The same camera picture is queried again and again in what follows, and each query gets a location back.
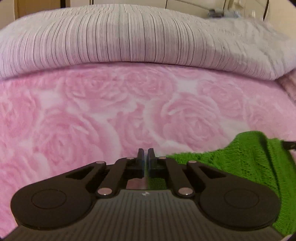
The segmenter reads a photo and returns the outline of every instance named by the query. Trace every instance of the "pink rose print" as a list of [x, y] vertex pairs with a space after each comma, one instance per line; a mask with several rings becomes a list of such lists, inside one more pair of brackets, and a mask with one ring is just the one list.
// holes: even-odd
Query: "pink rose print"
[[237, 76], [234, 83], [239, 86], [249, 98], [257, 96], [274, 96], [284, 93], [274, 81], [255, 80], [246, 76]]
[[246, 106], [246, 119], [251, 130], [262, 131], [269, 138], [295, 139], [295, 115], [281, 111], [271, 99], [257, 99]]
[[39, 111], [37, 98], [26, 89], [8, 88], [0, 96], [0, 129], [4, 138], [24, 138]]
[[141, 99], [171, 97], [176, 90], [168, 72], [159, 65], [135, 64], [131, 68], [118, 68], [117, 72], [122, 75], [128, 92]]
[[128, 96], [123, 81], [111, 65], [67, 70], [66, 73], [61, 93], [72, 101], [87, 100], [93, 107], [105, 107], [122, 102]]
[[13, 147], [1, 146], [2, 152], [6, 149], [5, 156], [0, 153], [0, 236], [4, 237], [17, 226], [10, 211], [12, 196], [22, 187], [39, 180], [28, 166], [30, 161], [28, 154], [20, 148], [14, 151]]
[[63, 70], [54, 69], [50, 71], [40, 71], [33, 74], [24, 75], [21, 79], [9, 80], [10, 87], [25, 87], [30, 89], [54, 89], [57, 83], [63, 79]]
[[177, 78], [196, 80], [203, 73], [202, 69], [188, 66], [167, 65], [166, 69]]
[[243, 92], [230, 81], [202, 81], [197, 92], [216, 102], [221, 114], [227, 118], [243, 120]]
[[52, 175], [57, 175], [98, 160], [114, 163], [120, 144], [108, 123], [53, 108], [46, 111], [33, 135], [33, 150], [47, 159]]
[[148, 150], [157, 146], [143, 121], [143, 109], [144, 106], [138, 104], [133, 112], [119, 112], [114, 119], [109, 121], [119, 135], [123, 157], [137, 155], [139, 148]]
[[206, 142], [223, 136], [219, 110], [206, 96], [180, 93], [169, 102], [153, 100], [147, 105], [145, 116], [155, 134], [165, 140], [185, 144], [193, 150], [200, 150], [206, 146]]
[[17, 227], [17, 223], [10, 211], [10, 206], [4, 206], [0, 203], [0, 237], [7, 236]]

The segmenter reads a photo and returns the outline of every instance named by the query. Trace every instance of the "rose pattern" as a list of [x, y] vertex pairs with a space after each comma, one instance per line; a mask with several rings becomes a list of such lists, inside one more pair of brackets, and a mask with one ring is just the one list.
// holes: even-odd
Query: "rose pattern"
[[233, 82], [225, 81], [202, 81], [197, 86], [197, 92], [209, 96], [216, 102], [222, 116], [243, 120], [243, 91]]
[[218, 108], [207, 96], [179, 93], [169, 102], [151, 101], [146, 113], [150, 128], [165, 140], [201, 150], [205, 143], [223, 136]]
[[60, 85], [61, 94], [78, 105], [86, 101], [90, 109], [122, 104], [128, 96], [123, 88], [123, 80], [108, 65], [88, 67], [83, 72], [70, 69]]
[[25, 138], [36, 123], [40, 107], [28, 89], [7, 88], [0, 95], [0, 129], [4, 138]]
[[137, 104], [137, 108], [130, 113], [118, 112], [116, 118], [109, 122], [118, 133], [122, 145], [121, 156], [136, 156], [139, 148], [147, 150], [158, 145], [145, 126], [143, 117], [144, 105]]
[[97, 160], [215, 150], [238, 134], [232, 123], [296, 140], [296, 107], [280, 86], [213, 70], [85, 64], [0, 81], [0, 93], [1, 237], [16, 226], [19, 188]]
[[69, 167], [78, 168], [98, 160], [114, 162], [119, 158], [119, 152], [112, 148], [119, 145], [116, 136], [106, 123], [52, 108], [46, 111], [33, 135], [33, 151], [41, 153], [55, 167], [56, 175]]
[[125, 67], [118, 69], [124, 79], [127, 91], [138, 99], [150, 100], [154, 97], [171, 97], [176, 90], [175, 83], [170, 80], [169, 73], [164, 67], [150, 64], [139, 64], [132, 70]]

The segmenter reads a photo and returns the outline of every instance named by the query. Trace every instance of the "white wall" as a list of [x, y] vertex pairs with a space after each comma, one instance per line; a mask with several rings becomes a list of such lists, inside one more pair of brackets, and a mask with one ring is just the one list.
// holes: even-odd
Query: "white wall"
[[0, 29], [15, 20], [14, 0], [0, 1]]
[[89, 0], [70, 0], [71, 7], [80, 7], [89, 5]]
[[288, 0], [269, 0], [268, 22], [279, 32], [296, 39], [296, 8]]

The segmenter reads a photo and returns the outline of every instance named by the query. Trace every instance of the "white cabinet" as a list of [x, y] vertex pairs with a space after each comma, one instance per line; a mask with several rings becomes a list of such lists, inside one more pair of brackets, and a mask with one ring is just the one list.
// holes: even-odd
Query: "white cabinet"
[[135, 4], [135, 5], [142, 5], [142, 6], [165, 8], [166, 0], [94, 0], [94, 4], [105, 4], [105, 3]]
[[267, 0], [230, 0], [229, 10], [239, 10], [243, 17], [253, 17], [262, 20]]
[[201, 18], [206, 18], [207, 14], [209, 13], [209, 10], [206, 10], [204, 8], [176, 0], [168, 0], [167, 9], [188, 13], [190, 15], [199, 16]]
[[178, 0], [204, 9], [223, 9], [225, 0]]
[[70, 7], [90, 5], [89, 0], [70, 0]]

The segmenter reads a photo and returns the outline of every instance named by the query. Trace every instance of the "wooden door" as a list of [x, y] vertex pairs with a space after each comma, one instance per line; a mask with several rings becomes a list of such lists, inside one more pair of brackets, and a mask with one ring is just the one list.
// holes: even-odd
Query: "wooden door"
[[60, 0], [15, 0], [15, 18], [45, 11], [60, 8]]
[[15, 20], [13, 0], [0, 1], [0, 29]]

